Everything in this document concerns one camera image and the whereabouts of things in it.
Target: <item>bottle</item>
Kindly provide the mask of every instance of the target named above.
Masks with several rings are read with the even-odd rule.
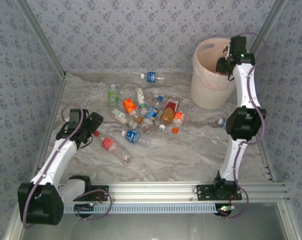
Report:
[[[118,109],[113,109],[112,113],[114,114],[115,120],[123,125],[128,126],[129,128],[136,129],[137,122],[131,116],[126,115]]]
[[[147,138],[145,138],[139,131],[136,130],[129,130],[129,131],[122,131],[122,136],[126,138],[126,140],[133,144],[146,144]]]
[[[162,100],[163,98],[159,96],[151,103],[151,107],[142,122],[142,129],[144,132],[149,132],[155,128],[154,122],[157,114],[159,113]]]
[[[172,133],[177,134],[179,132],[179,127],[183,125],[183,123],[185,122],[185,118],[186,115],[181,111],[177,111],[174,114],[172,122],[175,127],[172,129]]]
[[[115,155],[122,163],[130,163],[132,157],[118,142],[99,131],[95,131],[94,136],[97,137],[104,149]]]
[[[156,74],[156,72],[153,71],[149,71],[146,75],[142,73],[141,78],[146,79],[149,83],[162,83],[166,80],[163,75]]]
[[[175,101],[172,99],[168,100],[168,102],[164,108],[164,111],[160,117],[160,122],[161,122],[160,129],[161,130],[164,130],[165,126],[172,123],[174,113],[175,113],[178,105],[179,105],[178,101]]]
[[[117,106],[118,96],[117,96],[117,93],[116,93],[116,85],[115,84],[110,85],[110,91],[108,92],[107,97],[108,97],[109,106]]]
[[[126,100],[124,100],[123,102],[123,106],[125,107],[127,113],[130,115],[130,116],[133,116],[136,118],[136,122],[138,124],[142,123],[143,121],[143,118],[138,114],[138,112],[136,111],[136,105],[135,103],[132,101],[132,99],[128,98]]]
[[[223,120],[222,118],[220,118],[220,120],[218,121],[218,124],[221,125],[221,127],[223,129],[226,130],[226,120]]]
[[[147,105],[144,100],[144,94],[141,88],[137,88],[137,100],[139,101],[140,112],[145,115],[147,114]]]

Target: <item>black cable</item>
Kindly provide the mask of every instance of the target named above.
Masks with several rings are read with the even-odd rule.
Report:
[[[83,148],[89,146],[93,142],[93,136],[91,135],[90,137],[91,137],[91,141],[89,143],[87,143],[86,145],[79,147],[79,149],[83,149]]]

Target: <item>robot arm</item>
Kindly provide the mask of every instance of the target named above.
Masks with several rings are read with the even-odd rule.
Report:
[[[70,110],[70,121],[65,123],[56,135],[53,150],[43,167],[29,183],[20,185],[17,195],[22,220],[26,200],[34,184],[41,179],[29,202],[26,223],[58,224],[63,215],[64,205],[88,190],[88,179],[81,176],[70,179],[67,184],[59,188],[60,179],[70,159],[75,155],[81,143],[86,144],[103,122],[103,117],[95,112],[89,115],[88,110],[83,109],[83,113],[84,118],[78,131],[60,147],[76,129],[81,118],[79,109]]]
[[[199,200],[231,200],[234,195],[236,199],[241,200],[241,190],[235,183],[233,174],[234,163],[235,177],[238,179],[238,170],[242,161],[246,144],[252,137],[256,136],[262,121],[256,109],[251,103],[248,90],[248,74],[255,65],[254,54],[246,50],[246,37],[236,36],[231,38],[228,45],[228,51],[225,58],[220,58],[217,62],[216,71],[229,74],[229,80],[235,80],[237,90],[237,108],[227,119],[226,132],[229,135],[229,145],[222,167],[217,173],[212,185],[198,186]],[[254,104],[260,109],[255,90],[254,71],[249,79],[250,94]],[[266,117],[266,110],[260,109],[263,118]]]

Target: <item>blue label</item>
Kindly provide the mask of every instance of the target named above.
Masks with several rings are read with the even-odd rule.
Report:
[[[149,109],[149,111],[147,112],[145,118],[151,119],[153,122],[155,122],[155,118],[158,113],[159,113],[159,111],[157,110],[157,108],[151,107]]]
[[[150,83],[155,83],[155,78],[156,78],[156,73],[155,72],[153,72],[153,71],[149,71],[148,73],[147,73],[147,81]]]
[[[134,137],[136,135],[137,131],[135,130],[130,130],[126,134],[126,140],[128,140],[131,143],[134,143]]]

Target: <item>patterned wallpaper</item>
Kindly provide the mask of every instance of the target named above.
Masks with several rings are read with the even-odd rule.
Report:
[[[269,51],[259,54],[266,62],[256,71],[260,102],[268,110],[266,143],[302,226],[302,0],[289,1],[267,42]]]
[[[273,0],[28,0],[66,71],[192,69],[212,36],[258,32]]]
[[[30,179],[59,79],[13,0],[0,0],[0,239]]]

